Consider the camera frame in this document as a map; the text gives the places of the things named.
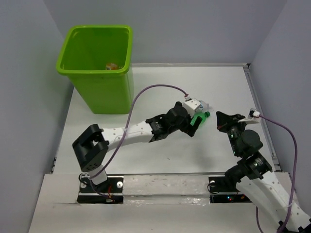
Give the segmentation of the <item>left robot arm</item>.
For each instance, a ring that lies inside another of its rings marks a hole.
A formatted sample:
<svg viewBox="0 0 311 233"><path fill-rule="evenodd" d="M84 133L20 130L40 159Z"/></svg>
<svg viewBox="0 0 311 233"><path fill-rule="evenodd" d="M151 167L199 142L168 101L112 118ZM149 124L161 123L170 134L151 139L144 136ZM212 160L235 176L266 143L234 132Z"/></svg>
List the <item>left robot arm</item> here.
<svg viewBox="0 0 311 233"><path fill-rule="evenodd" d="M103 192L110 186L102 164L109 151L117 152L121 146L134 143L163 140L176 131L193 137L203 122L199 114L204 114L207 109L207 103L190 99L183 103L176 102L167 113L132 126L102 129L97 124L90 125L72 144L80 169L89 179L81 183Z"/></svg>

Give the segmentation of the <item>clear bottle green blue label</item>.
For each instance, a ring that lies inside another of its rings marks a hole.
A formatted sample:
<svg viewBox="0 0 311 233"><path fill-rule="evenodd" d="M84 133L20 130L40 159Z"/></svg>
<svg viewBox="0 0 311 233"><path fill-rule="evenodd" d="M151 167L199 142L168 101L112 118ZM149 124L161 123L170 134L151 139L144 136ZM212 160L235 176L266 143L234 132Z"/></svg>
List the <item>clear bottle green blue label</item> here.
<svg viewBox="0 0 311 233"><path fill-rule="evenodd" d="M209 104L204 102L203 100L200 100L200 111L202 113L205 113L209 110Z"/></svg>

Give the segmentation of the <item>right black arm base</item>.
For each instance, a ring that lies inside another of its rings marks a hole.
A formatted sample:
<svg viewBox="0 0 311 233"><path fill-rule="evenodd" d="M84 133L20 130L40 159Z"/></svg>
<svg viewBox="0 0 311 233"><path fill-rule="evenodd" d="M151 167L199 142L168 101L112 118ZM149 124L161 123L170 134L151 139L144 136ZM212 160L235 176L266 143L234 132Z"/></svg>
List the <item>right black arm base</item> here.
<svg viewBox="0 0 311 233"><path fill-rule="evenodd" d="M233 166L223 176L208 178L207 190L211 203L251 203L251 200L236 188L245 175L238 165Z"/></svg>

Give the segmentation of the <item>green plastic bottle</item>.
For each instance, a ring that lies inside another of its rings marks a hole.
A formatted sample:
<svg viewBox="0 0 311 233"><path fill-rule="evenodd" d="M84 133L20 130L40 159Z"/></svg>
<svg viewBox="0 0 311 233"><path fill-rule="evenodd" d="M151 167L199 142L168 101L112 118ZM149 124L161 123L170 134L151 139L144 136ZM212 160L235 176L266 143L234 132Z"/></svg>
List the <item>green plastic bottle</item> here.
<svg viewBox="0 0 311 233"><path fill-rule="evenodd" d="M196 113L192 120L191 120L191 125L192 126L198 126L198 127L201 127L205 121L207 120L207 118L210 117L210 112L207 111L207 112L198 112Z"/></svg>

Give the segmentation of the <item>small orange bottle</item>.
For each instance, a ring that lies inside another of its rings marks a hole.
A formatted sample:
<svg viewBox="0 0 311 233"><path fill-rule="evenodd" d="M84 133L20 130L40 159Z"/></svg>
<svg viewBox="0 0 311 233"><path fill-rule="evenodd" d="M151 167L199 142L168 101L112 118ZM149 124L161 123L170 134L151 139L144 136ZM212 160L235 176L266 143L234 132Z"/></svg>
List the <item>small orange bottle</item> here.
<svg viewBox="0 0 311 233"><path fill-rule="evenodd" d="M106 70L118 70L119 66L115 63L107 63L105 66Z"/></svg>

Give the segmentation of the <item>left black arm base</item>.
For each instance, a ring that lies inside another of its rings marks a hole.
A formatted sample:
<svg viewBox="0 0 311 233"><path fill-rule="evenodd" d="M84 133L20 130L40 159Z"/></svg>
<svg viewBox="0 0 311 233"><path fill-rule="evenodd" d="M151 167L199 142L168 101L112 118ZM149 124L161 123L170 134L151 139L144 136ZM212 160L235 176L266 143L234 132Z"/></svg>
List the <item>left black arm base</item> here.
<svg viewBox="0 0 311 233"><path fill-rule="evenodd" d="M107 181L98 185L91 185L86 173L81 173L78 179L80 186L77 202L79 204L123 204L123 176L108 176Z"/></svg>

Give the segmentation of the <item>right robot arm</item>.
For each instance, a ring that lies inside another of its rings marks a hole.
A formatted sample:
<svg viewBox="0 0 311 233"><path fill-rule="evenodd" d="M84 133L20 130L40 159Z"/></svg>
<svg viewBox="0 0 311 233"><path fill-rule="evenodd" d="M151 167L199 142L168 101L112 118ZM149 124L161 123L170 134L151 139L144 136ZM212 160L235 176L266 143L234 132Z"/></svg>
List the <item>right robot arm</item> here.
<svg viewBox="0 0 311 233"><path fill-rule="evenodd" d="M248 124L260 122L260 112L251 109L245 117L218 111L216 117L217 130L228 135L233 154L240 158L225 172L225 187L245 194L272 220L278 233L309 233L311 217L293 200L294 193L285 190L260 153L263 143L259 134L246 129Z"/></svg>

